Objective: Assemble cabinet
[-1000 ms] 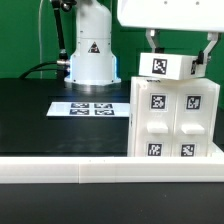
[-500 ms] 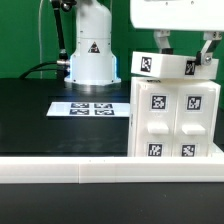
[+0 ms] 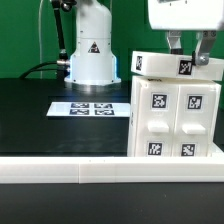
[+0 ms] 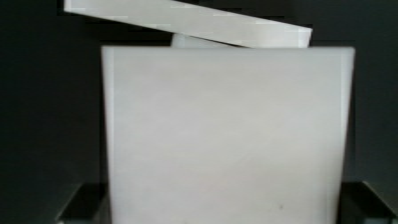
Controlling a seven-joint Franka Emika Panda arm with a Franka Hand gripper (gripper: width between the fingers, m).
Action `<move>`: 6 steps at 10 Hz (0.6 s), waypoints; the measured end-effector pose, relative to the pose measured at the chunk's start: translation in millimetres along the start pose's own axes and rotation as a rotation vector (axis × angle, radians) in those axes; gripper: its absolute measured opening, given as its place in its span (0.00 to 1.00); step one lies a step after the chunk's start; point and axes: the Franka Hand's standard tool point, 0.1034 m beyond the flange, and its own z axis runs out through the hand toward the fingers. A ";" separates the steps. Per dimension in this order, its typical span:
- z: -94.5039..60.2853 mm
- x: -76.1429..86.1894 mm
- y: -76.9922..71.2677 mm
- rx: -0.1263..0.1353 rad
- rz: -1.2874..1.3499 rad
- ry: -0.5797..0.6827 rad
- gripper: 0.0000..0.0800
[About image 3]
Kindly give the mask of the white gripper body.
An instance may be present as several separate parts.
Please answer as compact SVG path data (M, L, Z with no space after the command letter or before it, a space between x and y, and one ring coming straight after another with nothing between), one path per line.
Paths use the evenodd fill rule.
M224 0L148 0L156 30L224 30Z

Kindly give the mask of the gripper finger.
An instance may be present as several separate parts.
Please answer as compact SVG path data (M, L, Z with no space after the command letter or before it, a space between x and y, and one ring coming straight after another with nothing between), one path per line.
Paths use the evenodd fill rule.
M209 63L210 51L215 43L217 32L215 30L199 31L196 33L197 45L192 53L193 64L206 66Z
M171 54L183 54L183 48L181 46L181 35L182 33L178 30L170 30L166 32L166 40Z

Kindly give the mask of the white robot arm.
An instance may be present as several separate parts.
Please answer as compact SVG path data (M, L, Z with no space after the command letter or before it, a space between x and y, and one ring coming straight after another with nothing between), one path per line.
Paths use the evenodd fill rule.
M220 81L224 59L210 56L224 31L224 0L147 0L152 29L164 30L170 52L132 53L131 71L143 76ZM111 51L111 12L97 0L80 0L76 50L67 62L69 84L105 86L121 81Z

